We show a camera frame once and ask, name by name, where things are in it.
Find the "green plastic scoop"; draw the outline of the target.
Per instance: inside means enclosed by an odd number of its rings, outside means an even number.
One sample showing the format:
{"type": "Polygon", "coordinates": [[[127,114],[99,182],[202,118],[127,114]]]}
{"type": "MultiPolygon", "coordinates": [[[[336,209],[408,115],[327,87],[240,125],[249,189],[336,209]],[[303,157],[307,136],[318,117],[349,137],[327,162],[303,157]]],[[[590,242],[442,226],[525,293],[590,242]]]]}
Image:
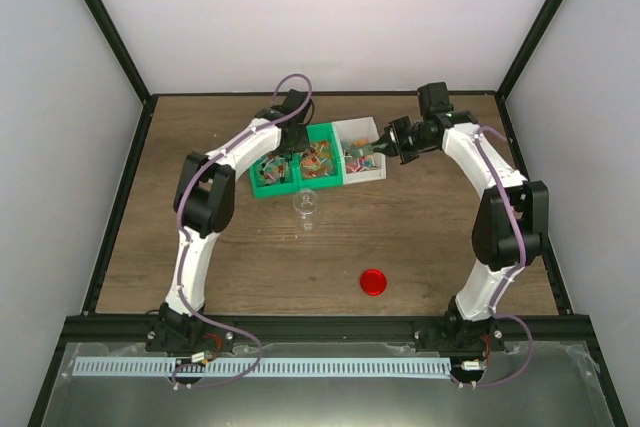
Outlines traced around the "green plastic scoop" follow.
{"type": "Polygon", "coordinates": [[[372,143],[366,143],[363,145],[349,144],[343,148],[343,152],[345,156],[357,158],[377,154],[372,150],[372,143]]]}

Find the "green double candy bin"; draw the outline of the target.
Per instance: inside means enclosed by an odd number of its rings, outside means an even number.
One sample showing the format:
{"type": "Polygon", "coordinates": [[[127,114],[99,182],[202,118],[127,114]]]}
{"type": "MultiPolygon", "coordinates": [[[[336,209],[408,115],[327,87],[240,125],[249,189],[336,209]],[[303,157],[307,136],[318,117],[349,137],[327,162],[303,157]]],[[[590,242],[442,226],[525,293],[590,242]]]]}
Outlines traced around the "green double candy bin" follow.
{"type": "Polygon", "coordinates": [[[343,184],[341,151],[330,123],[307,128],[309,147],[301,153],[279,156],[268,153],[249,169],[257,199],[293,194],[301,189],[319,190],[343,184]]]}

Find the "clear plastic jar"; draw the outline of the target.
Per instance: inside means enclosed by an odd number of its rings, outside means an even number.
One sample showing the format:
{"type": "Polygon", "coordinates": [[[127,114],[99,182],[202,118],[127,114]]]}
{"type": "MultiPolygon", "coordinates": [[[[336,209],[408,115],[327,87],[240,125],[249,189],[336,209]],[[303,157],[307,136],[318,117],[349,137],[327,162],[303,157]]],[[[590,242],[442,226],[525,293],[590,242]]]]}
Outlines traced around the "clear plastic jar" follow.
{"type": "Polygon", "coordinates": [[[304,233],[314,231],[320,219],[318,194],[314,190],[303,188],[293,195],[292,205],[299,230],[304,233]]]}

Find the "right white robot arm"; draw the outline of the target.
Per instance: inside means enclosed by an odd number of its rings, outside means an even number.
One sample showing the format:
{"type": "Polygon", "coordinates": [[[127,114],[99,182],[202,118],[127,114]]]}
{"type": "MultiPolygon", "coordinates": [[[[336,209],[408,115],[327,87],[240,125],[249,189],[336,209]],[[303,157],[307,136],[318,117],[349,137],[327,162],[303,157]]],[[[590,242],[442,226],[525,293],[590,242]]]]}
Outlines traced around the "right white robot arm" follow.
{"type": "Polygon", "coordinates": [[[445,83],[417,90],[420,120],[391,121],[370,150],[403,164],[441,151],[461,169],[479,196],[471,232],[475,263],[453,297],[444,325],[447,343],[458,350],[480,337],[479,324],[497,313],[508,287],[541,256],[548,235],[549,190],[512,167],[488,140],[498,132],[468,111],[457,111],[445,83]]]}

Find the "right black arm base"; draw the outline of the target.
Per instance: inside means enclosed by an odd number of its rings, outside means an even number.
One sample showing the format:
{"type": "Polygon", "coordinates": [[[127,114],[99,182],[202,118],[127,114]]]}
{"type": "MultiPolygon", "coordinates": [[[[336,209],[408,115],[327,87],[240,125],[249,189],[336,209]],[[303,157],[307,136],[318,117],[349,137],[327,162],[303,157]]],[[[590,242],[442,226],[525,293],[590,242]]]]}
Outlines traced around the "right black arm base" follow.
{"type": "Polygon", "coordinates": [[[497,321],[489,317],[480,321],[464,320],[457,311],[440,316],[419,317],[412,322],[416,345],[427,351],[476,351],[485,347],[483,337],[492,337],[497,321]]]}

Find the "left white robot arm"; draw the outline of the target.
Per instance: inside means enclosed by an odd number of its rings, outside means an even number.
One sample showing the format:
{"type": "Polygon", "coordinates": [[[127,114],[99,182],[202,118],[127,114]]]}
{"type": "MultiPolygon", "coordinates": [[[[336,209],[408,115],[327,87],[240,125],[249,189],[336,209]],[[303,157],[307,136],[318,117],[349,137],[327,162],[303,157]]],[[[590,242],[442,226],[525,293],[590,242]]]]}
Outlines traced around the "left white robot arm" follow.
{"type": "Polygon", "coordinates": [[[185,158],[173,203],[178,254],[160,307],[161,317],[173,321],[168,335],[181,350],[194,350],[204,339],[203,324],[192,317],[203,312],[213,249],[234,214],[236,181],[264,155],[295,147],[311,104],[311,93],[291,89],[221,147],[185,158]]]}

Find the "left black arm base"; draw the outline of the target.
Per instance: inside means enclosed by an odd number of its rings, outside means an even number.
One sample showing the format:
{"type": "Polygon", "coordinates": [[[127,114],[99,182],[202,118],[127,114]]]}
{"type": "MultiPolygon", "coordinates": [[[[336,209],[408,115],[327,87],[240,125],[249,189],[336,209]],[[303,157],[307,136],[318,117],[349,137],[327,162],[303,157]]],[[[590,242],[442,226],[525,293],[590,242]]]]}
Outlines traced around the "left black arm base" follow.
{"type": "Polygon", "coordinates": [[[151,322],[146,342],[148,352],[191,354],[201,351],[229,352],[235,335],[194,316],[179,314],[163,303],[151,322]]]}

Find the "red jar lid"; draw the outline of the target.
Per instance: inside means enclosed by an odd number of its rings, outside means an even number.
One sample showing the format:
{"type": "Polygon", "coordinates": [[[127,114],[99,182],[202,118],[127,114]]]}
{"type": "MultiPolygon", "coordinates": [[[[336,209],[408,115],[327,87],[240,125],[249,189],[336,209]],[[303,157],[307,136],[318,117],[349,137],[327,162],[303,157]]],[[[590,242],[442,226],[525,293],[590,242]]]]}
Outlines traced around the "red jar lid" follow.
{"type": "Polygon", "coordinates": [[[385,274],[378,269],[367,269],[359,278],[361,290],[369,296],[379,296],[385,292],[388,282],[385,274]]]}

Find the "black aluminium front beam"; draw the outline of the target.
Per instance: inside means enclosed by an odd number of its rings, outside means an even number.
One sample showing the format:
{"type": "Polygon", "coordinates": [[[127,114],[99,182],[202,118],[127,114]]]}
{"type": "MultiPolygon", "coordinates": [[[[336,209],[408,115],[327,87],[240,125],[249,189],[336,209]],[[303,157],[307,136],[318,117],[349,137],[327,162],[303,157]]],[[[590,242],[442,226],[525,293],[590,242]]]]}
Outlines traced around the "black aluminium front beam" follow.
{"type": "MultiPolygon", "coordinates": [[[[154,314],[94,314],[66,319],[63,342],[147,342],[154,314]]],[[[412,322],[427,316],[219,316],[212,326],[233,332],[235,344],[252,340],[263,344],[302,342],[409,342],[414,341],[412,322]]],[[[538,341],[589,340],[595,336],[589,317],[584,315],[524,316],[524,326],[516,321],[496,320],[501,341],[526,338],[530,331],[538,341]]]]}

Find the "light blue slotted rail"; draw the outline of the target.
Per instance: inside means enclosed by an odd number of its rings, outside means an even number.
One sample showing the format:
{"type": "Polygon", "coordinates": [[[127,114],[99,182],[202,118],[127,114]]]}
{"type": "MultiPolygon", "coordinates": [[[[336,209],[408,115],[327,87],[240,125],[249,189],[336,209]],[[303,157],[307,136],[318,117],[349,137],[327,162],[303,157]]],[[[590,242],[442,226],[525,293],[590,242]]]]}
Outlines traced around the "light blue slotted rail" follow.
{"type": "Polygon", "coordinates": [[[205,366],[182,367],[175,358],[78,357],[75,377],[231,378],[409,378],[448,379],[447,358],[219,358],[205,366]]]}

